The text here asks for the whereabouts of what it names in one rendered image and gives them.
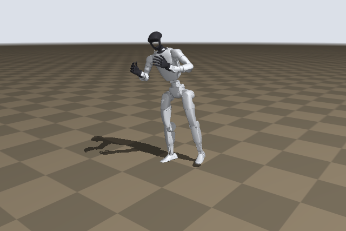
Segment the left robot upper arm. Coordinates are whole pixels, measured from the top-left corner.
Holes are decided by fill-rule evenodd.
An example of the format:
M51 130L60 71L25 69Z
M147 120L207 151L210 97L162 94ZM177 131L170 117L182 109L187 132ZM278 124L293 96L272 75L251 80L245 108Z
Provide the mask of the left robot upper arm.
M187 64L187 63L191 63L186 56L182 53L182 51L180 49L172 49L170 50L172 57L177 58L182 64ZM193 66L194 68L194 66ZM192 69L186 70L186 72L191 72Z

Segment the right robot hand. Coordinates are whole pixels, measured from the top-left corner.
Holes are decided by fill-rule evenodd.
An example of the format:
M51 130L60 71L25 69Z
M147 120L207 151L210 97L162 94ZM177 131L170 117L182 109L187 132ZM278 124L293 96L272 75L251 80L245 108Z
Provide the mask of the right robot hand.
M139 70L139 68L137 67L137 62L136 63L133 62L130 69L131 69L130 72L132 72L133 74L135 74L138 77L142 78L142 76L141 76L142 70Z

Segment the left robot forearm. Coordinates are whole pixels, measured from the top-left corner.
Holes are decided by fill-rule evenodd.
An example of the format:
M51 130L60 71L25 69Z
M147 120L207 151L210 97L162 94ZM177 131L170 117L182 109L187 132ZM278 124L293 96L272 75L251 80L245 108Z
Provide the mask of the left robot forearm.
M176 72L186 72L186 70L189 70L191 68L193 68L193 65L191 63L187 63L187 64L179 65L179 66L170 65L169 69L171 70L171 72L176 73Z

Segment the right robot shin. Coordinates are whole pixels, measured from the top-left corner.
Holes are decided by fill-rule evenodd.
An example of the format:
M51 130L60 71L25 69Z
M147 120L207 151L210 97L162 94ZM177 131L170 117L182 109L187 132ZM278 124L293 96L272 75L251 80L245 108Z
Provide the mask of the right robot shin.
M168 155L173 155L174 152L174 142L175 142L175 132L168 131L166 126L164 126L165 141L167 144ZM170 154L169 154L170 152Z

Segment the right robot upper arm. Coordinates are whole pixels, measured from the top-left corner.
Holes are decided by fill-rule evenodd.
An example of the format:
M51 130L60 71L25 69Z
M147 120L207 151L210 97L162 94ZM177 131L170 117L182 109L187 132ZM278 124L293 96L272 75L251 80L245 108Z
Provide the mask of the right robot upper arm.
M147 79L145 81L149 80L149 77L150 77L149 73L151 71L152 64L153 64L152 55L150 55L150 56L148 56L146 58L146 64L145 64L145 67L144 67L144 73L147 76Z

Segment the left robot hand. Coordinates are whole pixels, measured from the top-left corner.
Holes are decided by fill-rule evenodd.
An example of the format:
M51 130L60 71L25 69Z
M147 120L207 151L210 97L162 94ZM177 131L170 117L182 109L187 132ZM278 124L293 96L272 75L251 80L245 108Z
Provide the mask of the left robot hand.
M167 61L166 61L166 59L162 56L162 55L159 55L160 57L158 57L158 56L154 56L154 57L156 57L156 58L159 58L159 60L158 59L155 59L155 58L153 58L153 60L157 60L157 61L159 61L159 62L156 62L156 61L153 61L154 63L158 63L158 64L160 64L160 65L158 65L158 64L153 64L153 65L155 65L155 66L158 66L158 67L161 67L161 68L165 68L166 70L168 70L168 71L171 71L169 68L170 68L170 63L168 63Z

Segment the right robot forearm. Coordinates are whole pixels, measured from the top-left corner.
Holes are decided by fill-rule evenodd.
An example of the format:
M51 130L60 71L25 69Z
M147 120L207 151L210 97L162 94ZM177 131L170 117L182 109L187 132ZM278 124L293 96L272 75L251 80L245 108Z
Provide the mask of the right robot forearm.
M141 81L145 81L147 79L147 76L145 75L144 72L141 73L142 78L139 77Z

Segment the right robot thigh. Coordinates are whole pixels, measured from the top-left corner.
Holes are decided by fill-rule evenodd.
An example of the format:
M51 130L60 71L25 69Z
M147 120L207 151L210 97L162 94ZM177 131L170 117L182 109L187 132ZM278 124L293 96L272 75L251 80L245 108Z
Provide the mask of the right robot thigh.
M170 91L167 91L162 95L161 118L162 118L164 126L166 126L168 131L174 131L176 129L176 125L173 122L170 122L171 108L172 108L170 102L173 100L174 98L171 97Z

